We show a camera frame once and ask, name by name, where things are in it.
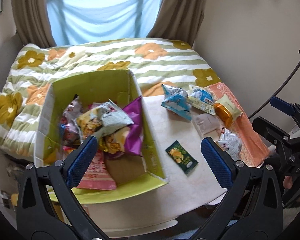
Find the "yellow-green box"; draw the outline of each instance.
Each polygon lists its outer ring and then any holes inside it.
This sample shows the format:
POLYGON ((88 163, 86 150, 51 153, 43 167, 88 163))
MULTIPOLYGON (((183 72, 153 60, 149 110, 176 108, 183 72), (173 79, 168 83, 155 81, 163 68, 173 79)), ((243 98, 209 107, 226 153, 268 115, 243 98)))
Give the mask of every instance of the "yellow-green box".
MULTIPOLYGON (((141 95, 137 80, 129 70, 103 70, 68 76, 50 85, 39 119, 36 137, 34 163, 36 167, 44 166, 43 160, 56 148, 60 149, 61 139, 59 122, 64 109, 79 95, 82 105, 93 102, 106 102, 111 99, 119 106, 124 106, 141 95)), ((148 112, 143 104, 143 158, 126 156, 120 161, 109 161, 110 174, 120 180, 122 174, 130 174, 129 181, 118 181, 116 190, 100 191, 77 189, 73 192, 81 204, 105 203, 140 195, 159 188, 168 183, 162 162, 160 160, 152 125, 148 122, 148 112)), ((57 201, 54 192, 49 192, 50 198, 57 201)))

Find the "blue gripper pad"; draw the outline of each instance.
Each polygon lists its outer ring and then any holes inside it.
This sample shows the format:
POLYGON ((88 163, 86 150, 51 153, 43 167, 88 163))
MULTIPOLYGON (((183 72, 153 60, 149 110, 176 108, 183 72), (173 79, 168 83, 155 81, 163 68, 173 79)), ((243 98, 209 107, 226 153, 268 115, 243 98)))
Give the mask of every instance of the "blue gripper pad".
POLYGON ((201 142, 201 153, 207 161, 221 187, 229 189, 235 174, 234 160, 223 151, 210 137, 201 142))
POLYGON ((289 116, 292 116, 295 113, 295 109, 292 104, 285 102, 284 100, 277 97, 272 97, 270 99, 270 105, 289 116))
POLYGON ((66 184, 69 188, 77 187, 88 169, 98 150, 98 140, 94 136, 88 137, 78 149, 80 152, 67 170, 66 184))

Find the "pink snack bag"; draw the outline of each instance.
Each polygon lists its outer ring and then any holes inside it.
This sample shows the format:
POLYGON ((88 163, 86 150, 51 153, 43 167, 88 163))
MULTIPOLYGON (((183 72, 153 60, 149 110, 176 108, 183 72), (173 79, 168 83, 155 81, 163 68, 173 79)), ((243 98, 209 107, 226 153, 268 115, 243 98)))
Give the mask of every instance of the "pink snack bag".
POLYGON ((102 151, 97 151, 77 188, 101 190, 117 188, 117 184, 106 169, 102 151))
POLYGON ((123 154, 142 156, 142 97, 138 97, 122 110, 133 120, 133 124, 123 127, 105 137, 107 156, 110 160, 123 154))

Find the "blue sheet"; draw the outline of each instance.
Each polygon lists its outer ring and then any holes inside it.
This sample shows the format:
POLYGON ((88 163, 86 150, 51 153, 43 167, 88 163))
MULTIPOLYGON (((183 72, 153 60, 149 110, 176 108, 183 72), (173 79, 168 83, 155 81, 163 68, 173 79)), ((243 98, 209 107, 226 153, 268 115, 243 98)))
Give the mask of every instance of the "blue sheet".
POLYGON ((47 0, 57 46, 146 37, 161 0, 47 0))

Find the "green snack packet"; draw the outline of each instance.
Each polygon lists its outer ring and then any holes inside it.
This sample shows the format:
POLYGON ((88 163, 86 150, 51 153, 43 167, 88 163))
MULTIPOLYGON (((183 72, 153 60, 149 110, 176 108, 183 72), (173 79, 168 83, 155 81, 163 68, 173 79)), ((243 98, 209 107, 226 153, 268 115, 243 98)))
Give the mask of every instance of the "green snack packet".
POLYGON ((174 159, 185 174, 192 171, 195 165, 198 164, 198 162, 180 145, 178 141, 175 141, 170 147, 168 147, 166 152, 172 159, 174 159))

